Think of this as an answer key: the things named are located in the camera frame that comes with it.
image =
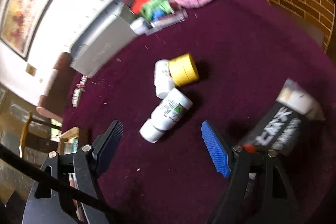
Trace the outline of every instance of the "yellow lid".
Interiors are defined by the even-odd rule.
[[[178,86],[183,86],[199,79],[195,62],[190,54],[184,54],[168,62],[169,72]]]

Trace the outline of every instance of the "table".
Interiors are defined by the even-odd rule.
[[[99,179],[106,201],[125,223],[205,223],[227,179],[217,173],[201,137],[210,120],[237,142],[273,106],[285,80],[298,82],[321,104],[293,153],[282,158],[303,219],[335,177],[336,71],[320,47],[265,0],[215,0],[187,10],[186,21],[133,40],[86,84],[77,109],[69,106],[63,131],[92,132],[91,141],[120,120],[124,136]],[[200,80],[180,90],[194,103],[157,143],[139,134],[159,104],[154,64],[191,53]],[[72,85],[80,80],[76,75]]]

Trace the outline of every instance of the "black cable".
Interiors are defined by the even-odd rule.
[[[45,185],[46,187],[57,191],[59,193],[67,193],[73,199],[77,200],[78,202],[84,203],[92,208],[95,208],[99,211],[105,213],[112,213],[114,212],[113,209],[108,206],[105,202],[94,198],[76,188],[73,188],[61,180],[58,180],[46,172],[34,167],[29,162],[21,159],[7,147],[3,146],[0,143],[0,159],[4,160],[6,163],[17,169],[18,171],[22,172],[23,174],[27,175],[28,177],[32,178],[33,180],[37,181]]]

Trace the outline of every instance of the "bolt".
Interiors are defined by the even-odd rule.
[[[270,157],[270,158],[274,158],[277,153],[274,151],[274,150],[268,150],[267,151],[267,155]]]
[[[241,152],[243,150],[243,147],[241,145],[235,145],[233,147],[233,150],[236,152]]]
[[[51,151],[49,153],[49,158],[55,158],[57,156],[57,152],[56,151]]]
[[[87,151],[90,151],[91,150],[91,145],[84,145],[83,147],[82,147],[82,150],[84,151],[84,152],[87,152]]]

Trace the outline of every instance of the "blue gripper pad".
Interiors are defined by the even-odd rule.
[[[231,170],[228,165],[227,154],[207,121],[202,123],[202,137],[217,172],[221,173],[223,177],[228,177]]]

